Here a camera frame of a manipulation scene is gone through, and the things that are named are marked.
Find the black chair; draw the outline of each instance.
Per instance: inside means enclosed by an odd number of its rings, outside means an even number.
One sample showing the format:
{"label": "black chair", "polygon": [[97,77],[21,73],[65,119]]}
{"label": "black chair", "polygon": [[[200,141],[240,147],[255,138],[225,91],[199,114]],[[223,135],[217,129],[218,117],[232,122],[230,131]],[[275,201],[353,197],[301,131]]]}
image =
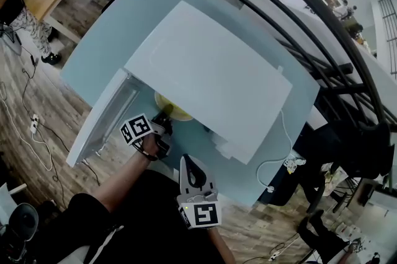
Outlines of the black chair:
{"label": "black chair", "polygon": [[[306,159],[306,164],[298,166],[291,175],[282,166],[270,183],[275,191],[265,191],[259,201],[283,206],[300,184],[311,203],[308,213],[315,211],[324,193],[323,164],[332,162],[331,173],[341,166],[351,178],[375,179],[390,171],[394,155],[394,145],[390,146],[390,129],[386,123],[357,128],[349,121],[333,121],[315,131],[306,130],[296,141],[294,150]],[[346,197],[336,193],[331,196],[339,206]]]}

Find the black shirt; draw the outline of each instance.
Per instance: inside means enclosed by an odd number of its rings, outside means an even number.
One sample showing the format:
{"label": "black shirt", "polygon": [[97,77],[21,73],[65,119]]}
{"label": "black shirt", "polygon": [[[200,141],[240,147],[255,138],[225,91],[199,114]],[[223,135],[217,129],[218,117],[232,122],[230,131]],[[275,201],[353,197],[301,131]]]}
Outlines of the black shirt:
{"label": "black shirt", "polygon": [[24,9],[23,0],[7,0],[0,9],[0,22],[11,24]]}
{"label": "black shirt", "polygon": [[188,230],[178,212],[179,186],[147,170],[128,198],[110,214],[94,197],[78,194],[68,209],[35,237],[37,264],[58,263],[90,245],[89,263],[112,229],[123,225],[95,264],[224,263],[206,229]]}

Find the light blue tabletop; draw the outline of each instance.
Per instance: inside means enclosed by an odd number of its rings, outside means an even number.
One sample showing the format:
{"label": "light blue tabletop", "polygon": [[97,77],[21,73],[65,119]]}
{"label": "light blue tabletop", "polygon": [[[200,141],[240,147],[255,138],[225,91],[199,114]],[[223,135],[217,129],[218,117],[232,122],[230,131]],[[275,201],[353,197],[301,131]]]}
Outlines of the light blue tabletop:
{"label": "light blue tabletop", "polygon": [[[285,127],[295,142],[314,104],[319,85],[263,27],[224,0],[116,0],[76,47],[61,72],[62,78],[89,105],[94,106],[116,71],[180,1],[189,3],[217,21],[276,69],[283,67],[283,75],[293,84],[283,107]],[[149,87],[139,94],[125,118],[141,112],[145,112],[148,118],[158,112],[154,92]],[[178,167],[183,152],[199,158],[215,174],[220,192],[246,205],[254,204],[264,191],[256,180],[257,166],[263,161],[281,159],[290,150],[280,116],[248,165],[221,156],[198,121],[174,122],[172,139],[174,148],[166,162]],[[265,165],[261,170],[261,180],[270,183],[281,165]]]}

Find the white table leg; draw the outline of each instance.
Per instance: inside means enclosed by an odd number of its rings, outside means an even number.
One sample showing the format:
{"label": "white table leg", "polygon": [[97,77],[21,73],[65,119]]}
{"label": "white table leg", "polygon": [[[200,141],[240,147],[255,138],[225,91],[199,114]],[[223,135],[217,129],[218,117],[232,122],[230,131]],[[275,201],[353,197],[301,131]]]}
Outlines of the white table leg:
{"label": "white table leg", "polygon": [[67,29],[64,25],[59,23],[56,19],[54,19],[51,15],[48,15],[44,18],[44,20],[49,23],[52,27],[54,27],[59,33],[62,33],[66,37],[68,37],[70,40],[74,41],[75,43],[79,43],[81,40],[81,37],[77,36],[74,34],[72,31]]}

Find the patterned pants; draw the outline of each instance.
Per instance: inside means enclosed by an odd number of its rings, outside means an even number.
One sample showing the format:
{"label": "patterned pants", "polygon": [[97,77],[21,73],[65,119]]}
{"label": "patterned pants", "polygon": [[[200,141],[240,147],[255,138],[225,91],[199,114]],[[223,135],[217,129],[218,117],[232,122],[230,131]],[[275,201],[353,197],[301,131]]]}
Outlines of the patterned pants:
{"label": "patterned pants", "polygon": [[39,22],[26,7],[10,26],[14,30],[19,28],[27,30],[43,58],[48,57],[51,53],[50,43],[47,38],[51,34],[52,27],[45,22]]}

